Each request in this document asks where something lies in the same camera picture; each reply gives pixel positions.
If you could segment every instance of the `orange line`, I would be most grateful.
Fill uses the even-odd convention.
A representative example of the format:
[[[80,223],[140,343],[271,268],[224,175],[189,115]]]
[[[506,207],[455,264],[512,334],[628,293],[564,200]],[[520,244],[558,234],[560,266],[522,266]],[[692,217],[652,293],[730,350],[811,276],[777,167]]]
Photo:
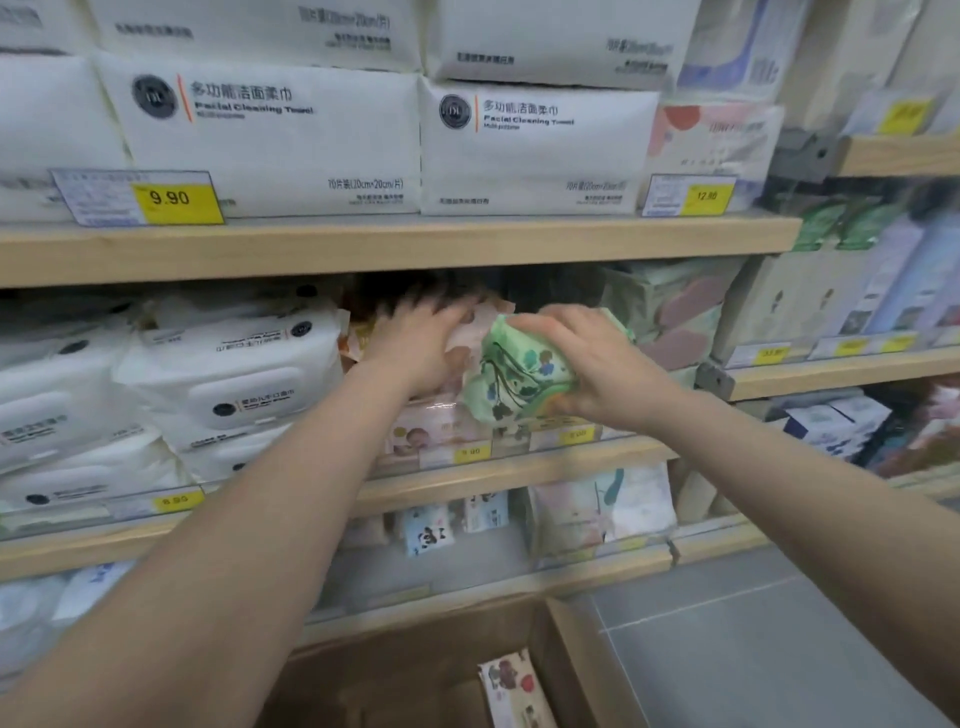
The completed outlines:
[[[183,79],[177,74],[177,88],[180,89],[180,98],[183,100],[183,110],[186,111],[186,118],[193,124],[193,114],[190,113],[190,104],[186,100],[186,94],[183,93]]]

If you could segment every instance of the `forearm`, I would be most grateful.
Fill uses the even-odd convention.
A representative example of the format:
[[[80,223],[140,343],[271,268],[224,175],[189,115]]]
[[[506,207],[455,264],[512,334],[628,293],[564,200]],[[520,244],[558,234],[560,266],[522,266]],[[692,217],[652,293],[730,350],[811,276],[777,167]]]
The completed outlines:
[[[651,434],[770,537],[908,679],[960,717],[955,514],[706,393],[684,393],[658,421]]]
[[[355,367],[21,679],[12,725],[252,723],[407,397],[396,376]],[[50,685],[57,701],[40,694]],[[104,686],[126,696],[109,716]]]

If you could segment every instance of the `gray floor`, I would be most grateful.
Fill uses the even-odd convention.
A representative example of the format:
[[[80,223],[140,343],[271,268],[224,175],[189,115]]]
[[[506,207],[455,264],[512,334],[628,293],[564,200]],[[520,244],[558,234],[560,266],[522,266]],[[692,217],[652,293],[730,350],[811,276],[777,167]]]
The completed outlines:
[[[650,728],[949,728],[770,546],[616,584],[595,610]]]

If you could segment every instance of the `hand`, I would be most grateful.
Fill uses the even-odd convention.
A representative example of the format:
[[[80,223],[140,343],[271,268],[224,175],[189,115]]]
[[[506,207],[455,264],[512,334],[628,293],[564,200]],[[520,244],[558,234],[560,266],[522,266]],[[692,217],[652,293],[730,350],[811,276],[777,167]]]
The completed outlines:
[[[655,434],[660,415],[682,406],[678,400],[685,389],[596,309],[554,304],[539,314],[512,316],[508,323],[553,344],[577,373],[578,388],[551,400],[551,414]]]
[[[411,398],[437,391],[467,366],[470,349],[448,352],[446,340],[475,304],[473,298],[446,307],[436,298],[404,299],[393,316],[377,319],[363,362],[382,363],[387,371],[401,375]]]

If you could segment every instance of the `green wet wipe pack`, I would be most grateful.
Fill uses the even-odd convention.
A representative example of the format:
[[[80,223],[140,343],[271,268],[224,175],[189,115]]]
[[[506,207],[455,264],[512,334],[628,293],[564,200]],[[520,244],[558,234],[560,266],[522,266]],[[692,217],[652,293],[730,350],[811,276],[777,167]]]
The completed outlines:
[[[598,309],[636,342],[606,308]],[[569,392],[577,375],[560,350],[510,326],[500,315],[480,346],[480,360],[464,376],[460,401],[487,425],[506,425],[543,414],[550,398]]]

